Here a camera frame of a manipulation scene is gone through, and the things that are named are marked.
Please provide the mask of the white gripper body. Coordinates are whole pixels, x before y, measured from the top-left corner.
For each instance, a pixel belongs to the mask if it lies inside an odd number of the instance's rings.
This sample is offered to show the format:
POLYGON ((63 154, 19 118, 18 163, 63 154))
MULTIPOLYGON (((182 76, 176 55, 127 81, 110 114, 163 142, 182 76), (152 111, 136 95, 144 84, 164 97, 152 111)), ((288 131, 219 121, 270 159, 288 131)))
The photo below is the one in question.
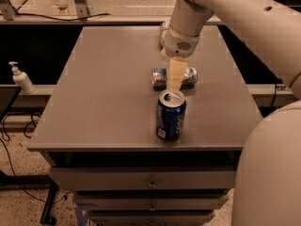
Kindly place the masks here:
POLYGON ((169 26, 167 45, 162 48, 168 57, 190 57, 195 52, 198 42, 199 36, 183 36, 169 26))

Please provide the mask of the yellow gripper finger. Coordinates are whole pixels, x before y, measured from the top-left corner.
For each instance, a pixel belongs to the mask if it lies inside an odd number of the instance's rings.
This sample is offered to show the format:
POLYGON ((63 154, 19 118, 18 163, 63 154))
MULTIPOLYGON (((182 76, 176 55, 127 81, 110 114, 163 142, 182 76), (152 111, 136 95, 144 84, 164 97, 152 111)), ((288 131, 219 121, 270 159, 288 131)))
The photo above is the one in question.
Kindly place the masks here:
POLYGON ((184 57, 175 56, 170 59, 166 68, 166 87, 168 89, 180 89, 188 63, 184 57))

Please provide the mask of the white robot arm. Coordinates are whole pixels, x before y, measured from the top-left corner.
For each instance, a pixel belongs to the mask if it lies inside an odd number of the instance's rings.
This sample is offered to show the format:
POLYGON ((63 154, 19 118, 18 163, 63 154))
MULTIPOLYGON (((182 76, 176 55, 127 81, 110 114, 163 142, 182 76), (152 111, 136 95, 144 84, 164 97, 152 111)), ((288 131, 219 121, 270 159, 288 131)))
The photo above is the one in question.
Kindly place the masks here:
MULTIPOLYGON (((189 57, 204 24, 224 24, 235 62, 252 83, 281 81, 301 97, 301 13, 275 0, 177 0, 161 38, 166 53, 189 57)), ((301 226, 301 103, 267 115, 241 152, 233 196, 232 226, 301 226)))

